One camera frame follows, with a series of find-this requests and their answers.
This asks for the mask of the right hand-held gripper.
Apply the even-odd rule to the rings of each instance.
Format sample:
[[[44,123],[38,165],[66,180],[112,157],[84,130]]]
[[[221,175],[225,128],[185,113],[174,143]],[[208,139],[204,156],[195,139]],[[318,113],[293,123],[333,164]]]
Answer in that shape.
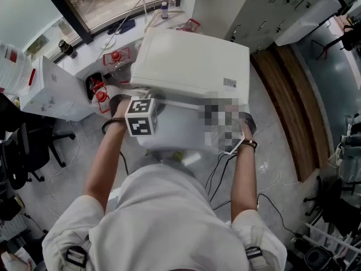
[[[199,120],[205,145],[218,153],[232,154],[246,141],[244,124],[252,134],[257,130],[248,102],[225,92],[209,92],[200,99]]]

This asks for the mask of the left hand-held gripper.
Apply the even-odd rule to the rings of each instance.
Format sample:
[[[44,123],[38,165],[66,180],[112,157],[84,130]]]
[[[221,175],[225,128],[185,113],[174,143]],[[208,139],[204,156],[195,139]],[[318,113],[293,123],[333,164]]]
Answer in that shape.
[[[158,115],[162,113],[165,105],[160,100],[140,97],[130,97],[125,94],[115,95],[110,100],[111,114],[116,113],[119,103],[123,99],[130,99],[124,114],[124,121],[131,137],[153,136],[158,126]]]

